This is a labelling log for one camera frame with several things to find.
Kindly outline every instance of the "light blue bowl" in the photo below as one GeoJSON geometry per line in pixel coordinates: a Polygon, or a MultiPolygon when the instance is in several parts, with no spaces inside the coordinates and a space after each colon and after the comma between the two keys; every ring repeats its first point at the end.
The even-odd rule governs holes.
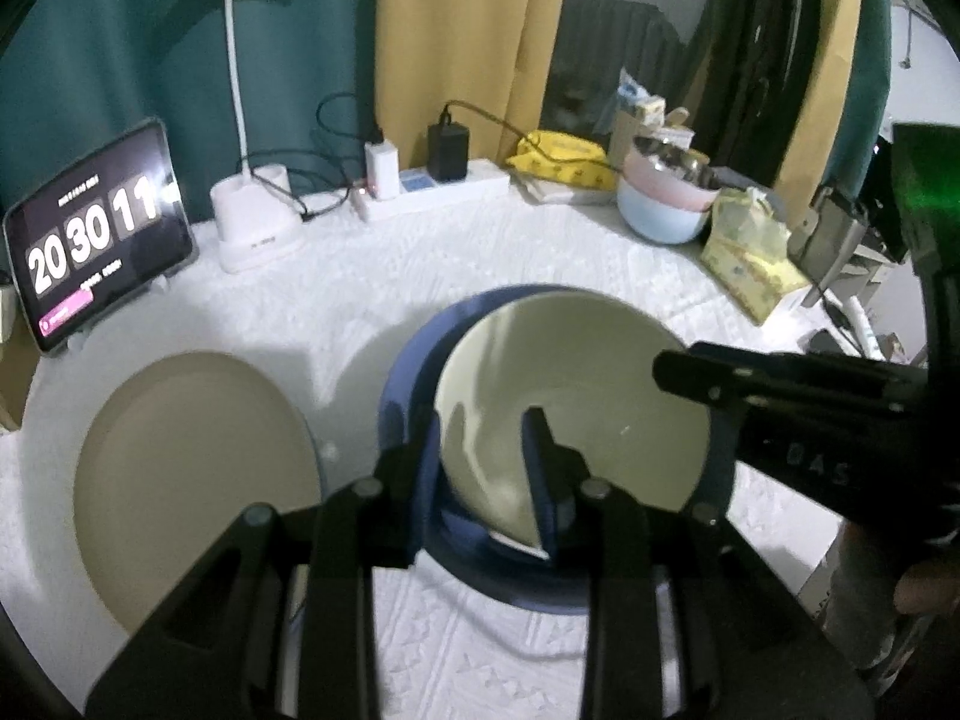
{"type": "Polygon", "coordinates": [[[616,187],[616,207],[635,233],[657,244],[685,244],[697,237],[709,218],[702,214],[674,208],[637,191],[620,177],[616,187]]]}

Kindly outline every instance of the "desk lamp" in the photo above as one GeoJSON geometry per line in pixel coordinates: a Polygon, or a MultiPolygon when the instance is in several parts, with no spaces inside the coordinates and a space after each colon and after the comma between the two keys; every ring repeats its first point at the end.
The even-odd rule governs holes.
{"type": "Polygon", "coordinates": [[[296,250],[304,242],[304,230],[299,211],[289,196],[286,167],[265,165],[251,172],[237,74],[233,0],[224,0],[224,20],[242,170],[214,184],[210,199],[220,237],[220,264],[227,272],[237,272],[296,250]]]}

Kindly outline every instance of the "white textured tablecloth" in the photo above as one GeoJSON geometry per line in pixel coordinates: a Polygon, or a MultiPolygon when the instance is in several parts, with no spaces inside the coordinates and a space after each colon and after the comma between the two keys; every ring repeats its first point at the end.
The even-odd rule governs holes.
{"type": "MultiPolygon", "coordinates": [[[[439,309],[491,287],[555,282],[603,290],[688,343],[796,350],[816,314],[755,327],[694,250],[642,244],[614,208],[534,207],[518,196],[366,225],[349,207],[307,226],[303,250],[225,275],[212,223],[200,259],[95,326],[79,352],[42,360],[23,428],[0,439],[0,600],[77,707],[125,641],[89,583],[73,527],[83,438],[109,394],[142,367],[194,349],[232,352],[279,384],[332,442],[328,488],[376,461],[376,403],[397,352],[439,309]]],[[[832,514],[737,470],[731,521],[797,590],[836,533],[832,514]]],[[[575,717],[586,620],[479,595],[426,555],[376,574],[387,717],[575,717]]]]}

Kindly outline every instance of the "power adapter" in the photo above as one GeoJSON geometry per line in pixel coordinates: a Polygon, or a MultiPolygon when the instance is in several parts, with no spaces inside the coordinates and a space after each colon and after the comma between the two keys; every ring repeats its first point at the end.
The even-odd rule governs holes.
{"type": "Polygon", "coordinates": [[[426,170],[435,181],[463,181],[467,177],[470,131],[453,122],[448,111],[426,131],[426,170]]]}
{"type": "Polygon", "coordinates": [[[367,185],[377,200],[389,200],[400,194],[400,156],[397,147],[383,137],[383,130],[364,143],[367,156],[367,185]]]}

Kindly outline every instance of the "human hand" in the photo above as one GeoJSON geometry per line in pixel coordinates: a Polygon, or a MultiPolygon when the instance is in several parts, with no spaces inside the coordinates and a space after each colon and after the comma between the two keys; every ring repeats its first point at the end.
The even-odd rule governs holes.
{"type": "Polygon", "coordinates": [[[901,614],[951,615],[960,605],[960,555],[917,563],[896,583],[894,605],[901,614]]]}

